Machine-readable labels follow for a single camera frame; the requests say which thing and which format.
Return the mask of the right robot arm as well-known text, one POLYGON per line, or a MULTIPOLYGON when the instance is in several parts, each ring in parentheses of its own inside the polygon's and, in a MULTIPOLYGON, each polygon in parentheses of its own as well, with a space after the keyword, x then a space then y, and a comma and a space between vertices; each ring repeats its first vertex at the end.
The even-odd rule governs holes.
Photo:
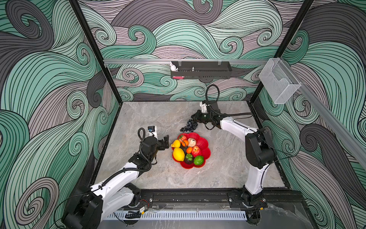
POLYGON ((268 168, 274 163, 276 157, 276 153, 272 149, 273 142, 270 134, 265 129, 252 128, 227 114, 215 111, 203 113, 198 110, 191 116, 191 119, 204 125, 211 123, 213 127, 227 131, 245 143, 246 159, 250 168, 241 199, 245 208, 255 210, 266 208, 263 181, 268 168))

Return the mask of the aluminium rail back wall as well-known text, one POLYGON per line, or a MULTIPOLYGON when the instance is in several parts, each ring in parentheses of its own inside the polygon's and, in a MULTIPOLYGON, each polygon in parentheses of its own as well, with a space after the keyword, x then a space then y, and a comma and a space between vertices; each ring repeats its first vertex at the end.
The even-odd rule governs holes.
POLYGON ((218 65, 222 62, 229 62, 233 65, 265 65, 268 60, 248 60, 248 59, 104 59, 105 65, 169 65, 170 62, 214 62, 218 65))

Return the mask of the clear plastic wall bin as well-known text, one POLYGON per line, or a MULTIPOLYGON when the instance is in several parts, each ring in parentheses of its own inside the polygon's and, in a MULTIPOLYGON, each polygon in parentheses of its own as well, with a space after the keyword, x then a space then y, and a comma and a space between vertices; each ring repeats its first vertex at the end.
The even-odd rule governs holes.
POLYGON ((259 79, 276 105, 285 104, 301 86, 291 66, 281 58, 270 58, 259 79))

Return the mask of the black wall shelf tray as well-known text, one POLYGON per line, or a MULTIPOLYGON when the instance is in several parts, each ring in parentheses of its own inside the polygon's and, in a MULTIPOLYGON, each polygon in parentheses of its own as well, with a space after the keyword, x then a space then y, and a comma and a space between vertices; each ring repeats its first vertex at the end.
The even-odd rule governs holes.
POLYGON ((232 67, 229 62, 217 64, 214 62, 173 62, 178 68, 177 72, 171 71, 171 77, 184 76, 184 79, 229 79, 232 75, 232 67))

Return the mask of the green lime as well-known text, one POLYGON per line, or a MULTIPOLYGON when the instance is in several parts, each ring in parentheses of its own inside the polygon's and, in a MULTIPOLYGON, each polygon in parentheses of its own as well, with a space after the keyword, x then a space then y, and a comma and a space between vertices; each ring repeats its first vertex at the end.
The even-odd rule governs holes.
POLYGON ((204 162, 205 162, 205 159, 203 156, 196 156, 193 161, 195 166, 201 166, 204 162))

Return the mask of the red apple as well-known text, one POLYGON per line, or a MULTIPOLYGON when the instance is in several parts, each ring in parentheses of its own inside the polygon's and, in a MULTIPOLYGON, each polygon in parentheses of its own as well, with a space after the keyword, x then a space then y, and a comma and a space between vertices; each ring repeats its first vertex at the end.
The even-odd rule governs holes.
POLYGON ((193 157, 197 157, 197 156, 200 156, 201 155, 201 150, 198 146, 194 146, 192 151, 191 151, 191 154, 193 157))

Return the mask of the black grape bunch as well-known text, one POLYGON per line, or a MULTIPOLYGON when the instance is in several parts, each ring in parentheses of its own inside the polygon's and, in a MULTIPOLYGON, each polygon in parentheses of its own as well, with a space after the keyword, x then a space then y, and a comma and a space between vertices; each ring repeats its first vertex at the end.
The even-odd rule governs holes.
POLYGON ((193 119, 189 119, 186 123, 186 126, 182 127, 180 129, 180 131, 182 133, 186 133, 186 132, 194 132, 198 127, 198 122, 193 120, 193 119))

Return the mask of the small yellow citrus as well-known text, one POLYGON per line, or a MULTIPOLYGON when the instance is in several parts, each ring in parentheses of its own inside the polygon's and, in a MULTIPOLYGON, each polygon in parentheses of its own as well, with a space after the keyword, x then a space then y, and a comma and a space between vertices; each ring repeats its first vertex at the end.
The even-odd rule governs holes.
POLYGON ((180 142, 178 139, 176 139, 176 140, 171 144, 171 147, 172 147, 172 148, 180 148, 180 146, 181 146, 181 142, 180 142))

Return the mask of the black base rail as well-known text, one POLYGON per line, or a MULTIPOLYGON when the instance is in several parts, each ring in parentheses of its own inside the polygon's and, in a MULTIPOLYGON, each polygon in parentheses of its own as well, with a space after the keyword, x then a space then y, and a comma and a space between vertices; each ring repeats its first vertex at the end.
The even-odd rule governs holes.
POLYGON ((110 200, 103 201, 107 210, 137 209, 147 206, 158 209, 168 204, 223 204, 241 210, 265 208, 268 204, 295 203, 304 200, 299 191, 282 188, 265 188, 250 197, 243 189, 142 189, 123 188, 110 200))

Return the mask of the white rabbit figurine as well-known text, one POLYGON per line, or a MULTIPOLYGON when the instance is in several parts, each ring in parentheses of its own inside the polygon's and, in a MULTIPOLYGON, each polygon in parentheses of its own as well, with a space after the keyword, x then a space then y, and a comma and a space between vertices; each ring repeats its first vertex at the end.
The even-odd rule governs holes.
POLYGON ((169 65, 170 65, 170 69, 171 69, 172 72, 177 72, 178 71, 178 68, 172 62, 170 62, 169 65))

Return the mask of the aluminium rail right wall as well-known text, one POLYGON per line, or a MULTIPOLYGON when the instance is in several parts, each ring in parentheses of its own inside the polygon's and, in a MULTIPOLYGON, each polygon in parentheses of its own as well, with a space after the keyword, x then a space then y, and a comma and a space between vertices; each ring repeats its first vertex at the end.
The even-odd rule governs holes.
POLYGON ((287 76, 292 81, 297 81, 300 85, 299 91, 309 101, 312 107, 326 122, 328 127, 333 131, 341 141, 343 146, 351 153, 357 162, 366 167, 366 144, 359 142, 356 132, 343 125, 342 119, 352 117, 359 114, 353 111, 354 106, 341 98, 342 95, 349 95, 351 89, 341 93, 338 85, 334 87, 327 86, 317 76, 315 71, 303 64, 295 64, 290 66, 288 62, 283 61, 287 76))

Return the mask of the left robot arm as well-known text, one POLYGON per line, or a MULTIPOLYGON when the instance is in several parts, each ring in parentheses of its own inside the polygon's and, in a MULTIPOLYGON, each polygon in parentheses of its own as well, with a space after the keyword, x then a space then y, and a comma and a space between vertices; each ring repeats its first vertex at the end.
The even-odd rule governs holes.
POLYGON ((68 229, 97 229, 100 223, 121 207, 138 205, 140 189, 132 181, 148 172, 159 150, 169 148, 169 136, 162 140, 148 136, 123 168, 106 180, 90 187, 81 187, 70 198, 62 223, 68 229))

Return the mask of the yellow lemon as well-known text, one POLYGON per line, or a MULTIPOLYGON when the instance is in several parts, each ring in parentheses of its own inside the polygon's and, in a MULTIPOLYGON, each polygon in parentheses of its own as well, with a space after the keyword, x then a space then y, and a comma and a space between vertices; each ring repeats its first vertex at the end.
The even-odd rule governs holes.
POLYGON ((185 159, 185 153, 181 148, 174 148, 173 150, 173 158, 176 161, 182 162, 185 159))

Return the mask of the aluminium rail wall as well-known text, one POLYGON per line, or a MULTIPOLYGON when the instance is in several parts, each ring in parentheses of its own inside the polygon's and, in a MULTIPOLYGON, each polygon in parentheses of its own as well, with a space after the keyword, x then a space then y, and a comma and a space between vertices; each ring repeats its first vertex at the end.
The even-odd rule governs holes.
POLYGON ((359 142, 356 132, 343 125, 342 119, 352 117, 359 114, 353 111, 354 106, 341 98, 342 95, 349 95, 351 89, 341 93, 338 85, 334 87, 327 86, 317 76, 315 71, 303 64, 295 64, 290 66, 288 62, 283 61, 287 76, 292 81, 297 81, 300 85, 299 91, 309 101, 312 107, 326 122, 328 127, 333 131, 341 141, 343 146, 351 153, 357 162, 366 167, 366 144, 359 142))
POLYGON ((222 62, 229 62, 233 65, 265 65, 268 60, 248 60, 248 59, 104 59, 105 65, 169 65, 170 62, 214 62, 218 65, 222 62))

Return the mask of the red flower-shaped bowl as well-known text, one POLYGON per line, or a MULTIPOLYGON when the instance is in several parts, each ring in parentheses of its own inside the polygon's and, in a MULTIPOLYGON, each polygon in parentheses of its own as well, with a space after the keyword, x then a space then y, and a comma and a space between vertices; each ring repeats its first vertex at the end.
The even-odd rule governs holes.
POLYGON ((199 134, 193 132, 193 133, 181 133, 178 137, 180 136, 186 136, 187 138, 192 137, 193 139, 195 139, 198 143, 198 147, 201 150, 201 156, 203 156, 204 161, 201 165, 195 165, 193 162, 191 164, 187 164, 184 161, 177 161, 174 156, 172 156, 173 160, 177 163, 180 163, 180 165, 184 168, 184 169, 192 169, 192 168, 201 168, 205 165, 206 160, 210 158, 211 156, 211 151, 209 149, 209 143, 208 141, 204 138, 201 137, 199 134))

